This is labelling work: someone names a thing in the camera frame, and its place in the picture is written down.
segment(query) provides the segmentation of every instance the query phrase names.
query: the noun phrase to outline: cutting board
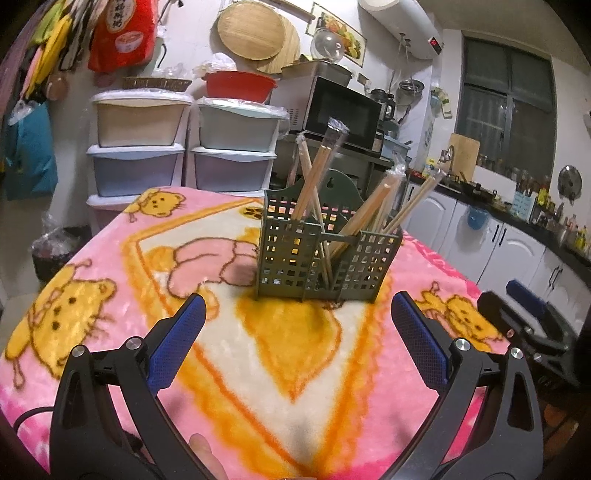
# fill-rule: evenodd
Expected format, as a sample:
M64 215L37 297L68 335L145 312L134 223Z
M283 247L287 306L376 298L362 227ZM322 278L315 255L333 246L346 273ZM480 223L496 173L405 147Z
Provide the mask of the cutting board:
M255 68L263 73L281 73L283 67L294 63L300 56L300 36L296 28L285 17L281 17L285 29L285 41L277 55L268 60L255 62Z
M464 137L463 135L452 134L449 139L449 144L456 149L456 155L453 159L452 173L454 175L464 172L467 181L472 181L474 169L476 168L476 160L478 159L478 151L480 150L480 142L473 138Z
M285 41L281 15L248 0L226 8L217 21L217 31L228 50L250 60L274 57Z

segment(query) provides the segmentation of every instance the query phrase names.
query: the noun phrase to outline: cabinet handle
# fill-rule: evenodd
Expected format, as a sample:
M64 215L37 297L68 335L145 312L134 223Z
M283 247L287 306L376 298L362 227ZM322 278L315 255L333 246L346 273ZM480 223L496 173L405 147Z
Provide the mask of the cabinet handle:
M493 242L493 243L495 243L495 240L496 240L496 234L497 234L497 233L499 233L499 228L500 228L500 227L501 227L500 225L497 225L497 226L496 226L495 234L494 234L494 236L492 237L492 242Z
M499 242L499 247L503 244L503 240L505 239L505 234L507 233L507 229L503 230L503 236L501 237L501 241Z
M552 282L552 291L554 291L554 284L556 283L556 280L558 280L558 277L560 276L560 274L564 271L563 268L561 268L560 270L558 270L558 273L556 274L556 277L554 278L554 281Z
M560 265L558 267L556 267L554 270L552 270L552 273L550 274L550 279L548 280L548 288L552 288L552 277L554 276L554 274L556 273L556 271L560 268Z

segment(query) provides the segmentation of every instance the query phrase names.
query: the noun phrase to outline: tablecloth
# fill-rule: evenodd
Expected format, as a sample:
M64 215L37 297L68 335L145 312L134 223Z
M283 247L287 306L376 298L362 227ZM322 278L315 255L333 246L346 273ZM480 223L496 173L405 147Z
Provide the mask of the tablecloth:
M391 319L407 290L453 337L503 353L476 310L478 287L405 234L374 304L255 300L262 202L173 187L151 189L94 237L45 289L0 359L0 407L10 422L53 405L74 345L118 348L172 316L194 291L207 322L159 399L184 438L201 433L230 479L378 479L437 398ZM118 389L123 427L136 432ZM475 395L448 458L465 444ZM48 465L51 413L20 438Z

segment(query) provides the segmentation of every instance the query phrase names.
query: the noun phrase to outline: blue gripper pad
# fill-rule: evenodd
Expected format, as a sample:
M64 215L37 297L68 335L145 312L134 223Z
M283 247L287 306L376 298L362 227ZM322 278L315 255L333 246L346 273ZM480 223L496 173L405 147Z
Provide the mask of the blue gripper pad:
M203 298L192 295L174 316L175 324L150 357L147 383L152 395L168 388L173 382L193 342L205 325L205 314Z
M413 358L425 385L441 393L449 381L449 358L442 350L429 328L420 309L407 292L397 293L392 299L392 321L402 341ZM443 330L452 342L451 337Z
M511 280L507 284L507 295L514 299L519 305L525 308L535 318L541 320L546 314L546 302L536 296L523 283L518 280Z

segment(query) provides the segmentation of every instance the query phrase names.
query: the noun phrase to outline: hand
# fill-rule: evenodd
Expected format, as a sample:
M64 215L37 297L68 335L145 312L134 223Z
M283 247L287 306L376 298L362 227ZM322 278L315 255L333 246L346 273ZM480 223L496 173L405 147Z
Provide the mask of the hand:
M220 461L213 455L212 448L203 435L199 435L198 433L191 435L189 447L191 447L193 453L199 457L199 460L203 462L217 480L228 480L226 471L223 469Z

